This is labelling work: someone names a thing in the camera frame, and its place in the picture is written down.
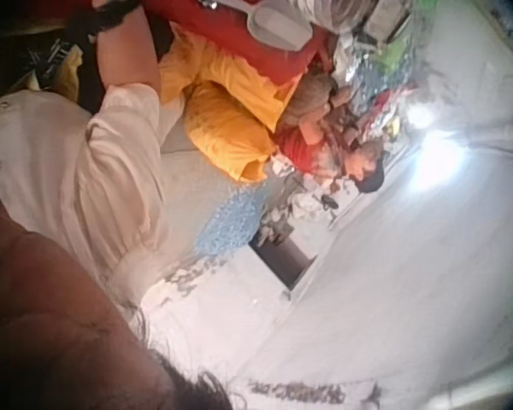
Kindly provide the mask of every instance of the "yellow garment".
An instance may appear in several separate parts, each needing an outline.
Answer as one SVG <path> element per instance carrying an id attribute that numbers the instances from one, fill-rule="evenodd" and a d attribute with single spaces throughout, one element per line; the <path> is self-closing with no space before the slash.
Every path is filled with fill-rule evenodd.
<path id="1" fill-rule="evenodd" d="M 190 84 L 222 85 L 270 131 L 296 90 L 300 76 L 278 86 L 261 76 L 243 58 L 232 56 L 205 38 L 172 25 L 175 39 L 160 61 L 162 103 L 176 98 Z"/>
<path id="2" fill-rule="evenodd" d="M 185 108 L 185 128 L 192 142 L 232 178 L 258 182 L 275 146 L 266 128 L 228 92 L 211 82 L 194 86 Z"/>

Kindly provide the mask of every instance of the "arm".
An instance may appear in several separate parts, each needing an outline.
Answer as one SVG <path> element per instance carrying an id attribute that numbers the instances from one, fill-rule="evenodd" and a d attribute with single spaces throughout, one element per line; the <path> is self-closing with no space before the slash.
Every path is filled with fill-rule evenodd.
<path id="1" fill-rule="evenodd" d="M 318 144 L 323 139 L 323 131 L 319 126 L 318 121 L 321 120 L 325 115 L 330 113 L 331 104 L 333 105 L 333 108 L 338 108 L 348 102 L 348 100 L 350 99 L 350 95 L 351 88 L 343 87 L 342 89 L 340 89 L 339 93 L 336 96 L 331 97 L 331 99 L 329 100 L 330 104 L 328 102 L 326 104 L 323 104 L 322 106 L 307 113 L 300 120 L 298 126 L 300 127 L 300 132 L 302 133 L 304 141 L 308 145 Z"/>
<path id="2" fill-rule="evenodd" d="M 98 8 L 109 0 L 92 0 Z M 111 85 L 146 84 L 160 94 L 156 51 L 142 7 L 123 23 L 97 35 L 97 61 L 105 88 Z"/>

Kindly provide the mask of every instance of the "red shirt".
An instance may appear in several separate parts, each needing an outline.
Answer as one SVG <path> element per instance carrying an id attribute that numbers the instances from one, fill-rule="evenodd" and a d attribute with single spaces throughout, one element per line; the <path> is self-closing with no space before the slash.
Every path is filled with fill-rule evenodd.
<path id="1" fill-rule="evenodd" d="M 319 143 L 308 144 L 297 126 L 286 128 L 276 132 L 274 142 L 279 147 L 281 154 L 289 158 L 292 164 L 303 173 L 315 173 L 317 156 L 321 152 L 325 140 Z"/>

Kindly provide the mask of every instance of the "green object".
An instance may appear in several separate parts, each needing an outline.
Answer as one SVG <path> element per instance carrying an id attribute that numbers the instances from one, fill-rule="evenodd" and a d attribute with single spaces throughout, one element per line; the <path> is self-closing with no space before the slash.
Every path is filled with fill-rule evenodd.
<path id="1" fill-rule="evenodd" d="M 384 74 L 389 75 L 395 73 L 399 67 L 399 63 L 403 58 L 404 52 L 409 46 L 410 39 L 413 33 L 412 17 L 407 25 L 403 28 L 403 31 L 390 44 L 383 47 L 380 53 L 374 55 L 374 60 L 381 65 Z"/>

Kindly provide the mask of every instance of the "hand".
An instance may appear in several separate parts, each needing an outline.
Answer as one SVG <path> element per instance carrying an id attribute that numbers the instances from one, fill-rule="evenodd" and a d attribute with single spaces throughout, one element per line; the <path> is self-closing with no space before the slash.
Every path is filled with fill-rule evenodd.
<path id="1" fill-rule="evenodd" d="M 347 129 L 344 131 L 344 141 L 347 144 L 348 147 L 350 147 L 353 142 L 361 137 L 361 132 L 354 128 L 353 126 L 347 127 Z"/>
<path id="2" fill-rule="evenodd" d="M 351 98 L 351 87 L 346 85 L 342 87 L 336 96 L 331 97 L 331 103 L 335 108 L 340 107 L 350 101 Z"/>

